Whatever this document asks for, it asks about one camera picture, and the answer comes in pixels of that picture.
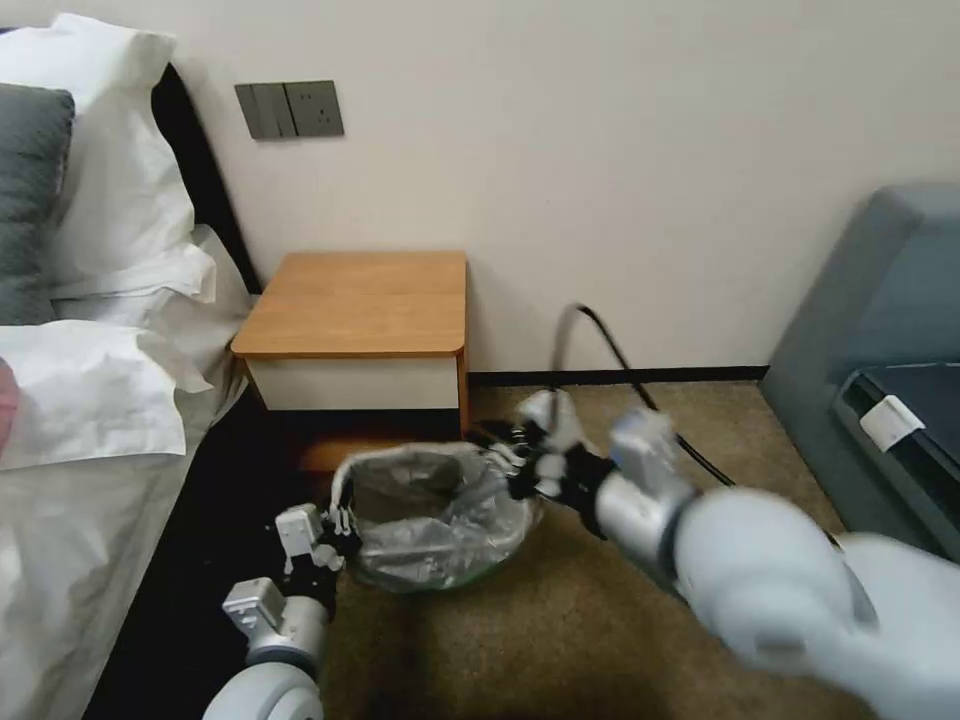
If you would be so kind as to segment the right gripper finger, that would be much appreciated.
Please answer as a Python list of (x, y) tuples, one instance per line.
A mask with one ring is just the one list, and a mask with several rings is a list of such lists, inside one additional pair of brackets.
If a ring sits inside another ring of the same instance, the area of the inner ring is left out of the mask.
[(515, 455), (527, 455), (540, 447), (546, 432), (534, 421), (516, 424), (504, 419), (484, 419), (479, 422), (480, 444), (488, 449), (507, 450)]
[(560, 500), (563, 455), (537, 448), (489, 448), (485, 459), (504, 476), (512, 498), (539, 496), (550, 501)]

